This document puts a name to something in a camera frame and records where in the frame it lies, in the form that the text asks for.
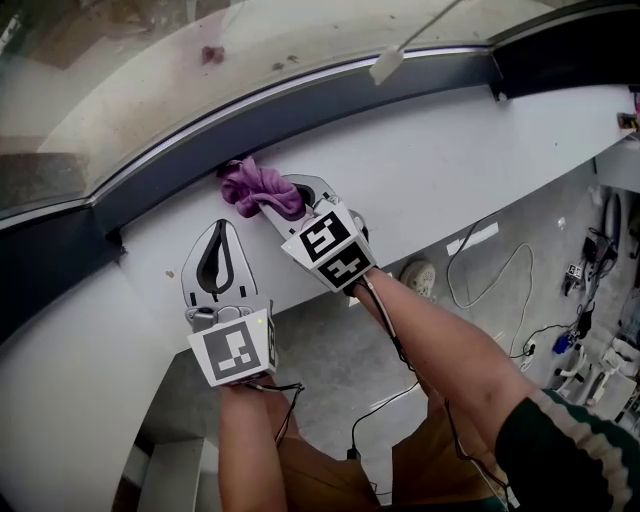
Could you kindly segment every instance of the gray concrete floor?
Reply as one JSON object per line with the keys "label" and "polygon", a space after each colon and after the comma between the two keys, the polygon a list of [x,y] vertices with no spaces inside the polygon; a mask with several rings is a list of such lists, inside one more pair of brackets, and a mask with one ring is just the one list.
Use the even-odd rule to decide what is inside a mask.
{"label": "gray concrete floor", "polygon": [[[597,184],[588,162],[483,221],[478,229],[498,222],[499,233],[463,251],[452,269],[452,283],[461,301],[475,298],[497,275],[521,243],[535,251],[534,286],[527,316],[515,341],[521,351],[527,337],[550,324],[569,324],[583,295],[565,298],[561,284],[567,265],[580,260],[589,226],[601,225],[609,191]],[[628,257],[626,218],[629,198],[620,192],[623,226],[620,258],[602,281],[596,296],[593,328],[585,340],[598,355],[612,339],[625,298],[632,286],[636,263]],[[437,219],[424,219],[437,222]],[[445,279],[449,257],[446,245],[464,238],[468,228],[396,262],[385,269],[398,276],[407,261],[426,257],[436,267],[432,300],[473,322],[509,351],[529,289],[530,257],[521,251],[501,282],[469,310],[458,309]],[[350,447],[351,425],[372,404],[415,382],[393,345],[364,308],[348,306],[342,294],[327,293],[275,317],[282,384],[304,383],[295,415],[301,434],[318,449],[344,458]],[[566,365],[570,353],[554,356],[551,347],[560,330],[536,336],[538,348],[527,375],[541,386],[553,383],[553,370]],[[378,492],[391,489],[391,446],[410,434],[426,417],[426,397],[419,388],[364,420],[357,430],[363,465]],[[143,424],[155,442],[208,437],[217,441],[219,396],[208,387],[191,351],[178,354]]]}

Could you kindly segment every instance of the wires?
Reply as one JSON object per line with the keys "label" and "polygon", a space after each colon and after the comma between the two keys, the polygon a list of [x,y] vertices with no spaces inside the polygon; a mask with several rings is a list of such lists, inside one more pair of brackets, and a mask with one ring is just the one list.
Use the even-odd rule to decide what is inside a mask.
{"label": "wires", "polygon": [[467,242],[469,241],[469,238],[478,227],[478,224],[480,224],[483,220],[487,219],[488,217],[491,217],[492,215],[494,214],[491,214],[485,217],[484,219],[480,219],[473,226],[471,226],[471,229],[469,229],[469,232],[467,233],[467,236],[465,236],[462,244],[460,245],[456,253],[449,260],[449,264],[447,265],[447,284],[449,285],[449,291],[451,292],[451,297],[453,298],[453,302],[455,302],[456,306],[458,306],[460,309],[469,309],[470,307],[475,306],[478,302],[480,302],[485,297],[485,295],[487,295],[487,293],[489,293],[498,284],[498,281],[500,281],[500,278],[504,274],[505,270],[507,270],[507,267],[513,261],[513,258],[515,258],[516,254],[518,254],[520,249],[526,248],[529,250],[529,253],[531,254],[531,268],[529,269],[529,293],[527,293],[527,299],[525,300],[524,306],[522,307],[522,314],[520,315],[520,323],[518,324],[518,329],[516,330],[516,333],[513,336],[513,339],[511,340],[511,347],[509,348],[509,356],[511,356],[511,353],[513,352],[513,345],[516,339],[518,338],[518,335],[520,334],[520,329],[522,329],[522,324],[527,314],[527,306],[529,305],[529,300],[531,299],[531,294],[533,293],[533,268],[535,266],[535,255],[533,253],[532,247],[528,243],[521,243],[518,247],[516,247],[515,251],[513,251],[509,259],[504,263],[504,265],[502,265],[502,268],[500,269],[500,273],[498,274],[498,277],[496,277],[493,280],[493,282],[490,283],[489,286],[487,286],[484,289],[484,291],[480,293],[480,295],[478,295],[478,297],[476,297],[474,300],[472,300],[468,304],[461,304],[458,301],[458,298],[456,297],[456,294],[453,291],[453,286],[451,286],[451,265],[453,265],[453,261],[456,259],[458,254],[460,254],[463,251],[463,249],[467,245]]}
{"label": "wires", "polygon": [[[471,236],[471,233],[473,232],[473,230],[475,229],[475,227],[478,225],[478,222],[476,222],[473,227],[471,228],[471,231],[468,233],[465,241],[462,243],[462,245],[460,246],[460,249],[458,249],[458,252],[456,252],[456,254],[454,255],[457,256],[457,254],[464,248],[464,245],[467,243],[467,241],[469,240],[469,236]],[[518,249],[516,249],[516,251],[514,252],[514,254],[511,256],[511,258],[509,259],[509,261],[511,261],[511,259],[513,259],[513,257],[515,256],[515,253],[518,251]],[[505,264],[505,266],[503,267],[503,272],[504,269],[506,268],[506,266],[509,264],[509,261]],[[531,272],[533,273],[533,251],[531,251]],[[384,327],[387,331],[387,333],[389,334],[389,337],[391,338],[391,340],[393,341],[394,346],[396,347],[396,350],[398,351],[398,356],[400,357],[400,360],[403,361],[407,367],[409,368],[409,370],[411,370],[412,372],[415,372],[416,370],[413,368],[413,366],[411,365],[411,363],[409,362],[409,360],[407,359],[404,350],[402,348],[402,346],[400,345],[400,340],[398,339],[398,337],[396,336],[395,330],[393,329],[392,325],[391,325],[391,319],[389,318],[386,309],[384,308],[384,305],[382,304],[382,301],[380,300],[380,297],[378,296],[377,292],[375,291],[375,288],[373,286],[373,284],[371,283],[371,281],[366,277],[363,276],[363,281],[365,284],[363,284],[362,281],[357,280],[355,281],[355,283],[357,285],[362,286],[364,289],[366,289],[369,292],[369,295],[371,296],[371,299],[373,300],[374,304],[376,305],[376,308],[378,309],[378,313],[380,314],[380,318],[382,320],[382,323],[384,324]],[[531,276],[531,288],[529,289],[529,295],[527,297],[527,302],[529,302],[529,297],[531,296],[531,289],[533,289],[533,276]],[[356,448],[356,427],[358,425],[358,423],[360,423],[363,419],[368,418],[369,416],[371,416],[372,414],[375,414],[376,412],[378,412],[380,409],[382,409],[384,406],[386,406],[387,404],[393,402],[394,400],[396,400],[397,398],[409,393],[412,389],[414,389],[416,386],[418,385],[418,382],[414,383],[413,386],[411,386],[408,389],[405,389],[404,391],[398,393],[397,395],[392,396],[391,398],[389,398],[388,400],[386,400],[383,404],[381,404],[379,407],[375,408],[373,411],[368,412],[367,414],[365,414],[364,416],[361,416],[360,418],[358,418],[355,423],[353,424],[353,426],[351,427],[351,448],[349,450],[347,450],[347,459],[355,459],[355,458],[359,458],[359,452],[358,449]],[[447,409],[447,414],[449,416],[449,423],[451,424],[451,432],[453,434],[453,437],[455,439],[455,447],[456,447],[456,454],[458,455],[458,457],[462,460],[468,460],[471,461],[474,466],[476,467],[476,469],[478,470],[478,472],[480,473],[480,475],[482,476],[482,478],[484,479],[484,481],[486,482],[487,486],[489,487],[489,489],[491,489],[491,492],[493,492],[493,494],[496,496],[496,498],[498,498],[500,500],[500,498],[498,497],[498,495],[496,494],[495,490],[493,489],[493,487],[490,485],[489,481],[487,480],[487,478],[485,477],[485,475],[483,474],[483,471],[486,475],[488,475],[492,480],[494,480],[496,483],[498,483],[498,485],[500,485],[500,487],[502,487],[502,489],[504,489],[505,492],[505,497],[506,497],[506,492],[507,492],[507,484],[505,484],[502,480],[500,480],[499,478],[497,478],[495,475],[493,475],[488,469],[487,467],[484,465],[484,463],[478,459],[475,459],[473,457],[470,457],[469,455],[466,454],[466,452],[464,451],[464,448],[462,447],[462,444],[460,443],[460,439],[458,438],[458,432],[456,430],[455,424],[453,422],[453,417],[451,416],[451,412],[449,411],[449,402],[446,401],[445,402],[446,405],[446,409]],[[507,505],[505,505],[503,503],[502,500],[500,500],[500,503],[502,504],[502,506],[505,508],[505,510],[509,510]]]}
{"label": "wires", "polygon": [[402,361],[404,364],[407,365],[407,368],[409,369],[409,371],[415,372],[415,369],[413,368],[413,366],[407,359],[406,354],[404,353],[404,349],[400,344],[400,340],[396,336],[396,331],[394,330],[393,325],[391,324],[391,319],[389,318],[389,315],[387,314],[387,310],[385,309],[384,304],[382,303],[382,300],[380,300],[380,296],[378,295],[378,292],[376,292],[376,289],[374,288],[373,283],[369,280],[367,276],[363,275],[362,280],[360,279],[356,280],[355,284],[362,286],[362,288],[367,290],[367,292],[369,293],[369,296],[371,297],[371,300],[373,301],[373,303],[376,306],[376,309],[378,310],[378,313],[380,314],[380,319],[382,320],[384,328],[387,331],[389,338],[391,338],[391,341],[393,342],[393,346],[396,348],[396,352],[398,352],[398,357],[400,358],[400,361]]}
{"label": "wires", "polygon": [[431,18],[424,25],[422,25],[418,30],[416,30],[413,34],[411,34],[407,39],[405,39],[405,41],[398,47],[398,51],[406,48],[411,41],[413,41],[416,37],[418,37],[425,30],[427,30],[431,25],[435,24],[440,18],[442,18],[445,14],[447,14],[451,9],[453,9],[461,1],[462,0],[453,0],[453,2],[447,5],[438,14],[436,14],[433,18]]}
{"label": "wires", "polygon": [[[609,272],[613,270],[616,262],[618,261],[618,248],[617,245],[604,233],[601,233],[595,228],[589,228],[589,232],[592,235],[595,235],[597,238],[604,240],[606,243],[606,248],[603,249],[602,259],[598,263],[598,270],[592,272],[592,277],[594,279],[593,284],[591,285],[591,289],[587,295],[587,303],[584,306],[584,310],[589,307],[591,301],[594,299],[596,292],[598,291],[598,287],[600,286],[600,280],[607,277]],[[605,267],[607,263],[611,261],[611,266]]]}
{"label": "wires", "polygon": [[[578,323],[578,320],[579,320],[579,319],[580,319],[580,316],[578,316],[578,318],[576,319],[576,321],[575,321],[575,322],[573,322],[573,323],[572,323],[572,324],[570,324],[570,325],[553,324],[553,325],[547,325],[546,327],[543,327],[542,329],[538,329],[537,331],[533,331],[533,332],[531,333],[531,335],[527,338],[527,341],[525,341],[525,342],[524,342],[524,344],[526,345],[527,343],[529,343],[529,340],[530,340],[531,338],[533,338],[536,334],[541,333],[541,332],[544,332],[544,331],[546,331],[546,330],[548,330],[548,329],[555,329],[555,328],[558,328],[558,329],[560,329],[560,328],[562,328],[562,329],[571,329],[574,325],[576,325],[576,324]],[[522,354],[520,354],[520,355],[518,355],[518,356],[509,356],[509,357],[511,357],[512,359],[517,359],[517,358],[519,358],[519,357],[528,356],[528,355],[530,355],[530,354],[523,352]]]}
{"label": "wires", "polygon": [[[493,489],[493,487],[489,484],[489,481],[484,477],[484,475],[487,475],[489,478],[491,478],[491,480],[493,480],[495,483],[497,483],[502,488],[502,490],[504,491],[505,499],[506,499],[507,498],[507,488],[509,487],[509,485],[506,484],[505,482],[503,482],[502,480],[500,480],[493,473],[491,473],[491,471],[489,471],[489,469],[484,464],[484,462],[482,462],[480,459],[476,459],[475,457],[471,457],[470,455],[467,454],[467,452],[464,451],[464,448],[462,447],[462,443],[460,442],[460,437],[458,436],[458,431],[456,429],[456,425],[453,422],[453,416],[451,415],[451,408],[449,407],[449,400],[445,399],[444,407],[445,407],[445,410],[447,411],[447,416],[449,417],[449,424],[451,425],[451,433],[453,435],[453,441],[454,441],[454,445],[455,445],[455,448],[456,448],[456,455],[458,456],[458,458],[462,459],[462,460],[468,460],[468,461],[472,462],[473,465],[478,470],[478,472],[480,473],[480,475],[482,475],[482,477],[484,478],[485,482],[489,486],[489,489],[491,489],[493,494],[495,494],[496,498],[500,499],[498,497],[498,495],[496,494],[495,490]],[[505,510],[508,510],[507,506],[503,503],[502,500],[500,500],[500,503],[502,503],[502,506],[505,508]]]}
{"label": "wires", "polygon": [[297,382],[296,384],[288,384],[286,386],[268,386],[266,384],[256,384],[255,382],[250,382],[248,384],[245,384],[245,386],[251,389],[255,389],[257,391],[269,391],[269,392],[275,392],[275,393],[280,393],[281,391],[288,391],[290,389],[296,390],[295,394],[293,395],[293,400],[291,400],[291,406],[289,407],[289,411],[287,412],[287,415],[284,417],[282,426],[278,430],[278,433],[276,434],[276,437],[275,437],[276,446],[280,446],[280,443],[284,439],[284,435],[287,433],[287,429],[289,428],[289,421],[291,419],[291,415],[293,414],[293,408],[296,406],[296,402],[298,401],[298,395],[300,395],[300,393],[304,391],[304,386],[300,382]]}
{"label": "wires", "polygon": [[351,447],[353,449],[356,448],[356,426],[358,426],[358,423],[360,423],[363,419],[368,418],[369,416],[371,416],[372,414],[375,414],[376,412],[378,412],[380,409],[382,409],[385,405],[390,404],[391,402],[393,402],[396,398],[400,398],[403,395],[406,395],[407,393],[409,393],[413,388],[415,388],[418,385],[418,381],[416,381],[413,386],[411,386],[410,388],[405,389],[404,391],[401,391],[400,393],[393,395],[391,398],[387,399],[384,401],[384,403],[382,403],[381,405],[379,405],[378,407],[376,407],[373,411],[369,411],[367,414],[365,414],[364,416],[360,416],[355,423],[353,424],[353,427],[351,427]]}
{"label": "wires", "polygon": [[518,359],[520,357],[526,357],[526,356],[532,356],[533,355],[533,350],[529,349],[525,352],[523,352],[522,354],[518,354],[517,356],[509,356],[511,359]]}

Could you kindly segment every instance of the glass pane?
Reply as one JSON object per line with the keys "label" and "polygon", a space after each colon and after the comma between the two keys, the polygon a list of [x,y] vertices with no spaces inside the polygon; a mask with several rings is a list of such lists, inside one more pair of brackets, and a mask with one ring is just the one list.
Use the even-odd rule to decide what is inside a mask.
{"label": "glass pane", "polygon": [[[398,44],[450,0],[0,0],[0,218],[91,193],[265,85]],[[465,0],[414,46],[482,41],[567,0]]]}

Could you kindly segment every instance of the forearm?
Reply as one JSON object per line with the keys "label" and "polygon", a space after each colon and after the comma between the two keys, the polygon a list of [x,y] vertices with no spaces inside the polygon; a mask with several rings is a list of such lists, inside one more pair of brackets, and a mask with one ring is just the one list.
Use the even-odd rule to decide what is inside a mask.
{"label": "forearm", "polygon": [[[460,407],[493,449],[504,420],[534,385],[474,325],[421,299],[378,269],[367,277],[416,372]],[[354,292],[380,321],[367,291],[356,286]]]}
{"label": "forearm", "polygon": [[225,512],[286,510],[278,451],[262,394],[221,388],[220,497]]}

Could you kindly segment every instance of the purple cloth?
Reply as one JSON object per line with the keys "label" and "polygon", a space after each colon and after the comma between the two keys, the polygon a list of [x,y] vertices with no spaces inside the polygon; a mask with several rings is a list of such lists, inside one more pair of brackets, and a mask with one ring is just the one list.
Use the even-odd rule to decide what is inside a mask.
{"label": "purple cloth", "polygon": [[286,220],[298,220],[305,213],[296,187],[275,169],[258,167],[252,157],[232,160],[219,176],[224,179],[222,197],[243,217],[260,213],[260,203],[268,204]]}

